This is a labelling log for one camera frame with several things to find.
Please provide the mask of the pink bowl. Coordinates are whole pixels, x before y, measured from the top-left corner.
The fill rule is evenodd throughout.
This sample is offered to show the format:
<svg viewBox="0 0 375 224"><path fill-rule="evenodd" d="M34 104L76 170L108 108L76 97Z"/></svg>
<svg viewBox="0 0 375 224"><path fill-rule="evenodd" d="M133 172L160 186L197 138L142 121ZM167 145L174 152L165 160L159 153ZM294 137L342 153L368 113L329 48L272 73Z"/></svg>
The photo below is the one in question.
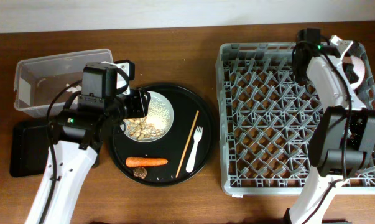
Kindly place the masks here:
<svg viewBox="0 0 375 224"><path fill-rule="evenodd" d="M364 62L355 56L344 57L343 60L343 70L349 81L350 87L355 90L363 82L366 73Z"/></svg>

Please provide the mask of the white tissue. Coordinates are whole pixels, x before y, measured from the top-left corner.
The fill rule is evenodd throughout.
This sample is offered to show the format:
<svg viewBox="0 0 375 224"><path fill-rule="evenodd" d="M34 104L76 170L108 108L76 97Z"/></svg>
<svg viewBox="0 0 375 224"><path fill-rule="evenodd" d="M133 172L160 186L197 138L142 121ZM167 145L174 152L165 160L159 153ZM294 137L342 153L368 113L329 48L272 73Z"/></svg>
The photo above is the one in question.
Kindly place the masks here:
<svg viewBox="0 0 375 224"><path fill-rule="evenodd" d="M66 90L66 92L75 93L75 92L81 91L81 86L80 85L70 86L69 84L66 84L66 87L68 87L68 89Z"/></svg>

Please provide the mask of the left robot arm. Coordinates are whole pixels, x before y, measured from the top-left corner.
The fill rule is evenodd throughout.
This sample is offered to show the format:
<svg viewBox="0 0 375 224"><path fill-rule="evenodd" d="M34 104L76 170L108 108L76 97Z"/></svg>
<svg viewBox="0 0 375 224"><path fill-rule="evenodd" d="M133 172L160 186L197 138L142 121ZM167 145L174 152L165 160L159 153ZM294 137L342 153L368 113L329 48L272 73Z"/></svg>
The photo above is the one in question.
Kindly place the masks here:
<svg viewBox="0 0 375 224"><path fill-rule="evenodd" d="M73 93L63 110L48 121L48 159L26 222L69 223L104 141L124 119L144 117L150 100L150 93L142 88L107 98Z"/></svg>

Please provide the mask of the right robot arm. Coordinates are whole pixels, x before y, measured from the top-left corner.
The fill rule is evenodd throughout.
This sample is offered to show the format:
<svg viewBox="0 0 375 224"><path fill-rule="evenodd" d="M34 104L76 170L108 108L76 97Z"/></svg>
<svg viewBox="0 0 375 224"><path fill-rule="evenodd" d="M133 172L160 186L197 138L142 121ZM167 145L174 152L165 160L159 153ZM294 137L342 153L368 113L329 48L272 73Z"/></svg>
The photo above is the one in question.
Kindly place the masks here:
<svg viewBox="0 0 375 224"><path fill-rule="evenodd" d="M367 109L353 90L353 64L343 63L352 44L301 40L292 51L294 75L314 85L323 116L308 145L307 181L286 210L286 223L321 223L334 196L369 163L375 145L375 110Z"/></svg>

